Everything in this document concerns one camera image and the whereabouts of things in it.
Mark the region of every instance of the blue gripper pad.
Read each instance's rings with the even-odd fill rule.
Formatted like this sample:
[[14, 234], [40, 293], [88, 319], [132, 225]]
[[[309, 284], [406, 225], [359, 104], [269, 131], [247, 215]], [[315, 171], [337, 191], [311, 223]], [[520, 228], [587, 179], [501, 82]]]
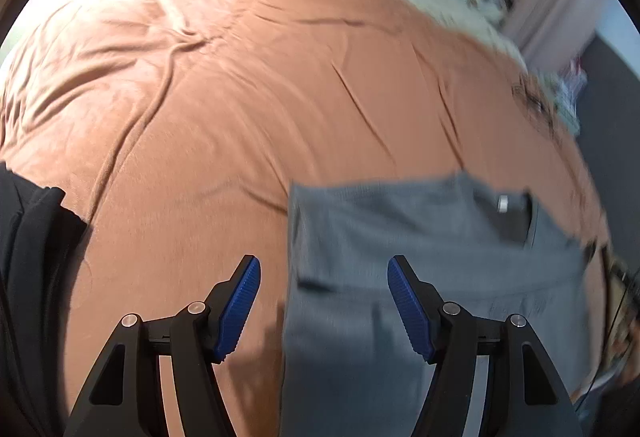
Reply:
[[219, 363], [236, 350], [244, 323], [260, 287], [260, 261], [252, 258], [220, 317], [218, 343], [213, 353]]
[[435, 352], [431, 344], [429, 319], [395, 258], [389, 260], [386, 280], [411, 346], [428, 361]]

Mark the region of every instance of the gray shirt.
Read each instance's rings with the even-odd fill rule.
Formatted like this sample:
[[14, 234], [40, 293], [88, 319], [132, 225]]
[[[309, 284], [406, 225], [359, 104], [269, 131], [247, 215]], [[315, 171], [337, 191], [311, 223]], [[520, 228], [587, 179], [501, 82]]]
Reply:
[[[293, 186], [281, 437], [411, 435], [434, 367], [412, 350], [389, 293], [396, 254], [476, 316], [524, 314], [568, 391], [588, 373], [582, 252], [534, 197], [465, 173]], [[487, 364], [478, 358], [465, 436], [478, 434]]]

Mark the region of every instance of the black cable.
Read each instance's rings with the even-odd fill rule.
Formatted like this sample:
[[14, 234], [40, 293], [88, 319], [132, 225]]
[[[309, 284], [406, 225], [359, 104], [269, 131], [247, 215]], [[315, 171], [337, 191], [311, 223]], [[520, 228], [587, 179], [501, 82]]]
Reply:
[[[632, 276], [631, 279], [625, 285], [625, 291], [622, 293], [622, 298], [620, 298], [620, 303], [618, 304], [618, 308], [616, 309], [616, 313], [614, 314], [613, 319], [611, 321], [611, 326], [609, 327], [609, 331], [607, 332], [607, 335], [604, 338], [605, 348], [606, 348], [607, 345], [609, 345], [609, 338], [611, 336], [611, 333], [613, 332], [613, 327], [615, 327], [615, 325], [616, 325], [616, 320], [618, 319], [618, 314], [620, 313], [620, 309], [622, 308], [622, 304], [625, 301], [626, 293], [629, 291], [629, 286], [636, 279], [636, 276], [638, 276], [638, 273], [640, 273], [640, 268], [638, 268], [638, 270], [634, 273], [634, 276]], [[602, 367], [602, 360], [603, 359], [604, 359], [604, 356], [600, 356], [600, 362], [598, 363], [598, 370], [600, 370], [600, 368]], [[593, 379], [591, 380], [591, 384], [589, 385], [589, 388], [587, 389], [587, 392], [584, 394], [584, 396], [580, 400], [580, 403], [578, 403], [578, 406], [575, 407], [575, 411], [576, 412], [578, 412], [578, 410], [580, 410], [580, 407], [587, 400], [587, 396], [590, 394], [591, 388], [593, 388], [593, 385], [595, 384], [597, 377], [598, 377], [598, 372], [596, 371], [596, 374], [593, 376]]]

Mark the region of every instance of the clothing label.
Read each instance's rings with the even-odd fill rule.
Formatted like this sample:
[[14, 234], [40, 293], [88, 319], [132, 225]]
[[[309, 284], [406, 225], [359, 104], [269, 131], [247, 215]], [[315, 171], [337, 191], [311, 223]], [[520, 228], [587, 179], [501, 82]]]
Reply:
[[506, 213], [509, 208], [509, 198], [507, 195], [498, 197], [498, 213]]

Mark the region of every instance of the gray floor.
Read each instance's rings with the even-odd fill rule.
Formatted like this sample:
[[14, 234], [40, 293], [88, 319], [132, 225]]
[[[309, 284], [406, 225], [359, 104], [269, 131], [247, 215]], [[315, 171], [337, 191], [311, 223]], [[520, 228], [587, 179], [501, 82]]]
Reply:
[[640, 265], [640, 80], [596, 37], [582, 64], [578, 145], [607, 211], [615, 251]]

